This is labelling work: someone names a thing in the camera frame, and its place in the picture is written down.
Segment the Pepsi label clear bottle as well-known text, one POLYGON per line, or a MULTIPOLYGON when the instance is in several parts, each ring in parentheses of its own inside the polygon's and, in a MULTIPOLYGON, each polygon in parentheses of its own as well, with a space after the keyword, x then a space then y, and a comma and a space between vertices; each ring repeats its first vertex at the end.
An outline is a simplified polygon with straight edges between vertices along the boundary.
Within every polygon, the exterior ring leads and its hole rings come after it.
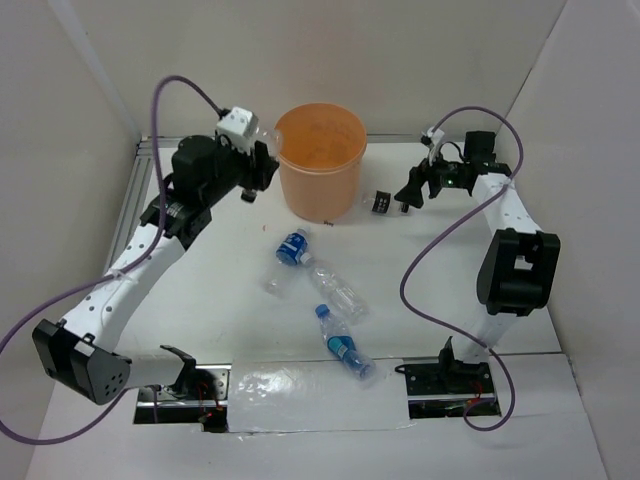
POLYGON ((250 150, 239 186, 241 199, 253 203, 259 192, 266 191, 279 168, 278 155, 282 138, 277 130, 258 126, 250 136, 250 150))

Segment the black label small bottle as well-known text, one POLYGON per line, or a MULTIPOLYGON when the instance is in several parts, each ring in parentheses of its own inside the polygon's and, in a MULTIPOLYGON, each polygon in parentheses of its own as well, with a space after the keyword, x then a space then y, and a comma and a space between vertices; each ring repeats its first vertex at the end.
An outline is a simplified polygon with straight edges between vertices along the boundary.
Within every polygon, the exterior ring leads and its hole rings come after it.
POLYGON ((405 216, 410 211, 407 203, 399 202, 391 193, 381 190, 365 191, 362 204, 368 212, 386 217, 405 216))

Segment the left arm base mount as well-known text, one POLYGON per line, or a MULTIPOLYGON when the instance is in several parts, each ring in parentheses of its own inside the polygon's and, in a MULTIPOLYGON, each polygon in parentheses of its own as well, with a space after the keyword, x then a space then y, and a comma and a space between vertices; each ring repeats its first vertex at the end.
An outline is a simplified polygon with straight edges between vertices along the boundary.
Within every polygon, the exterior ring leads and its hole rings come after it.
POLYGON ((185 365, 170 385, 141 387, 134 425, 190 425, 203 432, 228 431, 230 364, 197 364, 190 355, 170 348, 185 365))

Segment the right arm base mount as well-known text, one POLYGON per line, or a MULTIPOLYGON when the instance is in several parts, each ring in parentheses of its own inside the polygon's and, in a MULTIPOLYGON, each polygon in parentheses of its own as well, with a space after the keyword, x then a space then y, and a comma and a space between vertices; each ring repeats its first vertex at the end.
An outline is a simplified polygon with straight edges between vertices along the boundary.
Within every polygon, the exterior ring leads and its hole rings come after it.
POLYGON ((412 420, 500 416, 501 408, 487 362, 466 363, 455 357, 449 338, 436 359, 403 363, 394 372, 404 377, 412 420))

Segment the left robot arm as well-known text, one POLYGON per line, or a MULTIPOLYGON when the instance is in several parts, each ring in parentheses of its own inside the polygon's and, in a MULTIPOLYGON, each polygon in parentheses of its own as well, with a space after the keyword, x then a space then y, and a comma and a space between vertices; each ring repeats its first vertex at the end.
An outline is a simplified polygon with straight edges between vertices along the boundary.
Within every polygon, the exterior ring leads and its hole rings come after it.
POLYGON ((260 135, 243 153, 227 134, 182 139, 162 181, 164 193, 141 215, 110 280, 58 322, 43 320, 33 330, 45 373, 97 405, 127 388, 151 385, 162 385, 176 399, 193 394, 196 361, 186 352, 170 345, 136 354, 118 354, 115 348, 155 283, 211 222, 212 207, 235 187, 248 203, 269 187, 281 143, 260 135))

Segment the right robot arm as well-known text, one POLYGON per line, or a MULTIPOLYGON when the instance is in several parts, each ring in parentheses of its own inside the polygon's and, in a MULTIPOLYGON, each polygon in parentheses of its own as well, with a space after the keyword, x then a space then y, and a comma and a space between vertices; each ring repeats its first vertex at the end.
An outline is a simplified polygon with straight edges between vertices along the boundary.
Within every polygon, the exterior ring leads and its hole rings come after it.
POLYGON ((486 359, 488 350, 513 325, 546 307, 561 242, 557 235, 544 232, 527 212, 511 179, 511 168, 496 159, 495 133, 468 132, 457 161, 448 161, 441 153, 443 136, 442 131, 433 129, 423 135, 428 156, 410 170, 406 186, 395 199, 420 208, 424 187, 430 199, 444 189, 459 189, 485 206, 492 239, 477 276, 476 296, 486 313, 464 328, 473 339, 456 336, 453 351, 458 358, 450 358, 436 369, 440 387, 457 392, 471 379, 466 362, 486 359))

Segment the blue label clear bottle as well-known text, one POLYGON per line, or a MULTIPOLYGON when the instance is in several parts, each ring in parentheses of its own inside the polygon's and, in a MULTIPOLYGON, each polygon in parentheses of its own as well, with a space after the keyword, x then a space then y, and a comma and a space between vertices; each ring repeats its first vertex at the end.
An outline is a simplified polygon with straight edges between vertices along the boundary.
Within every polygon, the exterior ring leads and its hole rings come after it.
POLYGON ((262 286, 264 290, 279 298, 284 298, 295 283, 302 255, 309 245, 310 229, 299 227, 287 234, 270 256, 262 286))

